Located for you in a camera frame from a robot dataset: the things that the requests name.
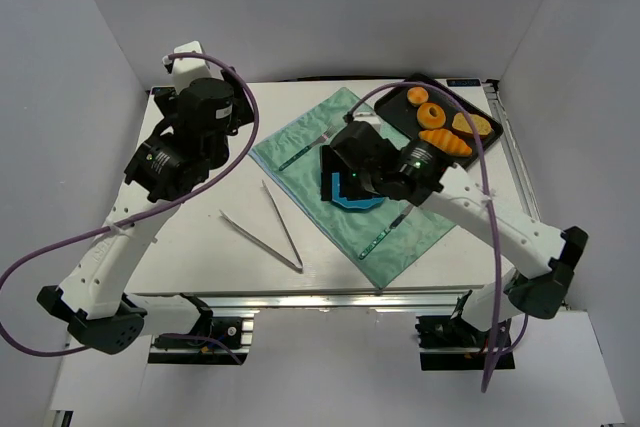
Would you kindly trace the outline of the orange ring donut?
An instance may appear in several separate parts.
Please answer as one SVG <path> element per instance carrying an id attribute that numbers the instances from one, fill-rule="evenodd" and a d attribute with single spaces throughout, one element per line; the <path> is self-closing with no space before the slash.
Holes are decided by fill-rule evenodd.
<path id="1" fill-rule="evenodd" d="M 447 120 L 446 114 L 441 106 L 435 103 L 423 103 L 417 110 L 416 118 L 418 124 L 426 130 L 442 128 Z"/>

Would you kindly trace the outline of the small round bun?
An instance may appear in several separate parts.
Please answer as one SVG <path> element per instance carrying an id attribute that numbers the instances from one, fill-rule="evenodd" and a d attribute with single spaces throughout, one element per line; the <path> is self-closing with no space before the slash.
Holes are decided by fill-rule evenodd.
<path id="1" fill-rule="evenodd" d="M 411 87 L 406 92 L 406 99 L 411 106 L 418 108 L 428 102 L 429 92 L 423 87 Z"/>

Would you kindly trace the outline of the metal tongs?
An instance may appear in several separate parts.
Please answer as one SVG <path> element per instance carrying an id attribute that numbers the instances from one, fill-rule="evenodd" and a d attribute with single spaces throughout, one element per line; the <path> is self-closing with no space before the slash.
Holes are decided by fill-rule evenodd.
<path id="1" fill-rule="evenodd" d="M 297 274 L 304 272 L 302 257 L 285 223 L 284 216 L 267 182 L 261 181 L 261 194 L 249 199 L 249 212 L 241 214 L 248 220 L 246 228 L 220 210 L 223 221 L 237 234 Z"/>

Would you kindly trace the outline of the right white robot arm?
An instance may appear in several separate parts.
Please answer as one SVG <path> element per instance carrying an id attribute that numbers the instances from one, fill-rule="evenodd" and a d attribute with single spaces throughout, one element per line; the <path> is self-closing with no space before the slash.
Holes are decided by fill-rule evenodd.
<path id="1" fill-rule="evenodd" d="M 512 317 L 555 317 L 588 240 L 583 229 L 560 230 L 500 204 L 450 156 L 421 139 L 398 149 L 370 124 L 353 121 L 329 146 L 364 190 L 440 215 L 512 264 L 509 274 L 461 297 L 448 320 L 424 322 L 432 343 L 476 347 L 493 325 Z"/>

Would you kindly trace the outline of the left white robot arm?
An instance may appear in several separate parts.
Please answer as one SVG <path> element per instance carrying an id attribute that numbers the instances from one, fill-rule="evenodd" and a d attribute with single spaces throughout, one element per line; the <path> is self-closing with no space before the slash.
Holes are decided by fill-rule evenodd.
<path id="1" fill-rule="evenodd" d="M 162 118 L 125 168 L 106 232 L 67 278 L 37 296 L 77 342 L 106 354 L 140 336 L 178 334 L 195 341 L 207 335 L 213 313 L 198 297 L 139 296 L 125 288 L 179 209 L 178 199 L 227 164 L 229 137 L 254 120 L 241 84 L 228 72 L 161 88 L 154 101 Z"/>

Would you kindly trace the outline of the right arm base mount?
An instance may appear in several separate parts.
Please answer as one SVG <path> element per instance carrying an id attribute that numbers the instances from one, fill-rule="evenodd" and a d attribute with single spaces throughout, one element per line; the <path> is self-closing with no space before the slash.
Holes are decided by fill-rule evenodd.
<path id="1" fill-rule="evenodd" d="M 467 328 L 448 316 L 419 316 L 415 330 L 423 372 L 484 370 L 489 353 L 488 332 Z"/>

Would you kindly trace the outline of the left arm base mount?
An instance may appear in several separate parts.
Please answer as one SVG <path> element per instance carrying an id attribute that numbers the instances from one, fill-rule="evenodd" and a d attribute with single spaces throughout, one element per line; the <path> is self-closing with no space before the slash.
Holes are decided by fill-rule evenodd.
<path id="1" fill-rule="evenodd" d="M 253 323 L 253 318 L 247 316 L 214 316 L 193 333 L 153 337 L 148 363 L 242 365 L 252 343 Z"/>

